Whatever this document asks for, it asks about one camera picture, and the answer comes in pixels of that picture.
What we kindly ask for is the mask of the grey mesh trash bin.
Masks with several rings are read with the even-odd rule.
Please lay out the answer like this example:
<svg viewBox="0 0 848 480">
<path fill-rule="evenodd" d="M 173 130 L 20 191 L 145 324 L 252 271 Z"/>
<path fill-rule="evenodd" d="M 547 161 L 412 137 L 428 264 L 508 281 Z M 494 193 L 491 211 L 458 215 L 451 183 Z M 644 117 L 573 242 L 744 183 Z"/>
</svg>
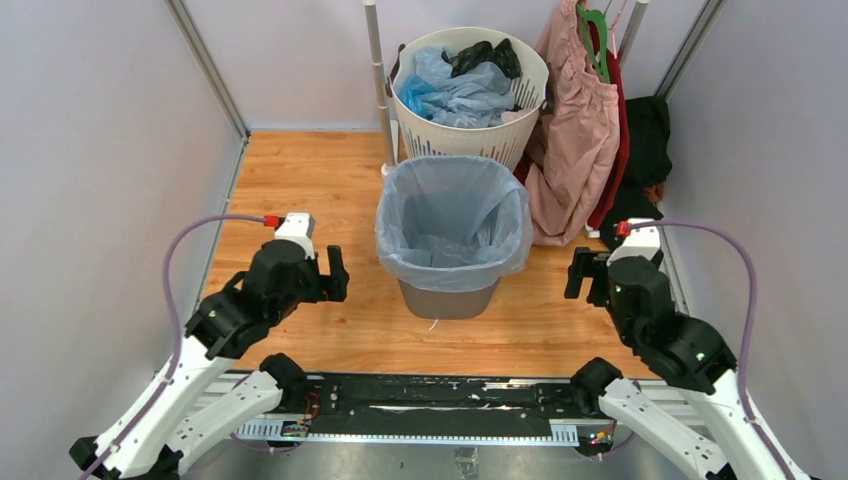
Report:
<svg viewBox="0 0 848 480">
<path fill-rule="evenodd" d="M 398 281 L 407 309 L 415 316 L 430 320 L 462 320 L 481 315 L 493 298 L 498 281 L 468 292 L 437 292 L 416 288 Z"/>
</svg>

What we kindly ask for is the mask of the light blue plastic bag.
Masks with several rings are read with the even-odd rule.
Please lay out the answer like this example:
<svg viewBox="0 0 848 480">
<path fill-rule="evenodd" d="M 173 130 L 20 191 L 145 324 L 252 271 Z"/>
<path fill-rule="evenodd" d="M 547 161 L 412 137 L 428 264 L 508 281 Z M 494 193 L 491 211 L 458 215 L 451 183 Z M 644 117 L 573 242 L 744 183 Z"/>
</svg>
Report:
<svg viewBox="0 0 848 480">
<path fill-rule="evenodd" d="M 376 255 L 422 290 L 481 290 L 524 270 L 534 232 L 529 194 L 513 173 L 479 156 L 422 156 L 385 178 Z"/>
</svg>

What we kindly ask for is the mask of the white slotted laundry basket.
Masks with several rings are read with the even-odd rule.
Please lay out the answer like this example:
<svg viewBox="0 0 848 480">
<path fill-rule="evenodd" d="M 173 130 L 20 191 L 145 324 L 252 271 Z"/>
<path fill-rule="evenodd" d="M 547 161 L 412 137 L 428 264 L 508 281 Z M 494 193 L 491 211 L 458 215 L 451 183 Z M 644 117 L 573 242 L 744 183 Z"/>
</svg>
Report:
<svg viewBox="0 0 848 480">
<path fill-rule="evenodd" d="M 425 47 L 442 47 L 457 53 L 479 41 L 497 44 L 511 40 L 522 67 L 522 75 L 510 80 L 515 93 L 516 110 L 536 109 L 536 113 L 509 124 L 481 129 L 442 126 L 412 113 L 397 97 L 397 92 L 414 72 L 414 54 Z M 398 53 L 397 73 L 389 81 L 389 90 L 399 121 L 400 134 L 409 156 L 478 155 L 492 158 L 509 169 L 520 160 L 530 134 L 545 103 L 548 67 L 542 58 L 520 39 L 497 30 L 459 27 L 424 35 Z"/>
</svg>

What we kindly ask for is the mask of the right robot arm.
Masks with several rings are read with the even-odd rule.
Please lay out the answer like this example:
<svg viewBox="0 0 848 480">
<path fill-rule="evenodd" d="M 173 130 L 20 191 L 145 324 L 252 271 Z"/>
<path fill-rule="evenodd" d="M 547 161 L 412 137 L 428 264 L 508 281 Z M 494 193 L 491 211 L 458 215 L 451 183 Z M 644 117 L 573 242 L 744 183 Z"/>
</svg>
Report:
<svg viewBox="0 0 848 480">
<path fill-rule="evenodd" d="M 584 417 L 603 414 L 624 424 L 689 479 L 807 478 L 739 392 L 741 368 L 721 334 L 676 309 L 660 257 L 614 258 L 579 248 L 564 295 L 577 297 L 583 280 L 591 279 L 588 303 L 606 309 L 622 343 L 680 393 L 707 432 L 656 406 L 600 357 L 572 376 L 573 408 Z"/>
</svg>

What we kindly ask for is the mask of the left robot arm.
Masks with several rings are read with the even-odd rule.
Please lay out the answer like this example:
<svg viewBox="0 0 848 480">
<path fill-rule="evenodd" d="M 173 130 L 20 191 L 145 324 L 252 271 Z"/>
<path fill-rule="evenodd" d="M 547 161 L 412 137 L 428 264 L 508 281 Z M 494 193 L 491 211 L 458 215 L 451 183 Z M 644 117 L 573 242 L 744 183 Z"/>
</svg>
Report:
<svg viewBox="0 0 848 480">
<path fill-rule="evenodd" d="M 275 239 L 221 291 L 206 297 L 187 322 L 181 349 L 142 396 L 107 431 L 69 450 L 83 477 L 177 479 L 206 452 L 254 417 L 277 408 L 302 412 L 305 372 L 284 354 L 198 412 L 206 389 L 302 303 L 342 302 L 349 274 L 342 250 L 327 248 L 330 271 L 319 271 L 308 238 Z"/>
</svg>

